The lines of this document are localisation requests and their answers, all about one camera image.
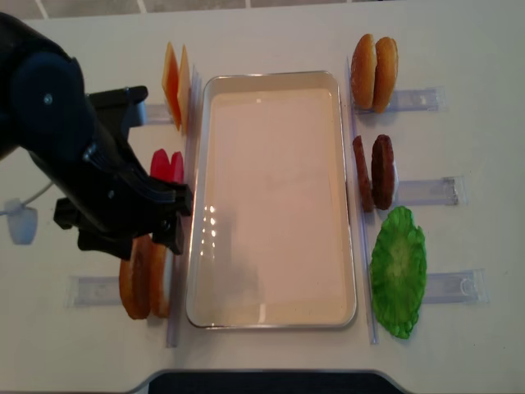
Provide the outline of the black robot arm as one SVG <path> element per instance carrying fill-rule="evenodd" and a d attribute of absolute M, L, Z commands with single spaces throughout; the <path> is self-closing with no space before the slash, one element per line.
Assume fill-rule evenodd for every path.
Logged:
<path fill-rule="evenodd" d="M 2 14 L 1 154 L 25 149 L 62 191 L 53 219 L 78 229 L 81 250 L 128 259 L 133 240 L 150 235 L 174 254 L 184 251 L 189 186 L 150 176 L 128 141 L 147 97 L 142 85 L 87 94 L 75 58 Z"/>

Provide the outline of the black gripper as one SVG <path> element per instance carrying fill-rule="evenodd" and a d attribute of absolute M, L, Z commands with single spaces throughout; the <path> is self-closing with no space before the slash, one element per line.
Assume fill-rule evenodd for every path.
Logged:
<path fill-rule="evenodd" d="M 53 220 L 63 230 L 79 229 L 81 250 L 128 259 L 132 240 L 150 235 L 154 244 L 184 253 L 181 216 L 193 212 L 189 185 L 160 181 L 135 164 L 105 172 L 77 163 L 52 179 L 65 195 L 56 202 Z"/>

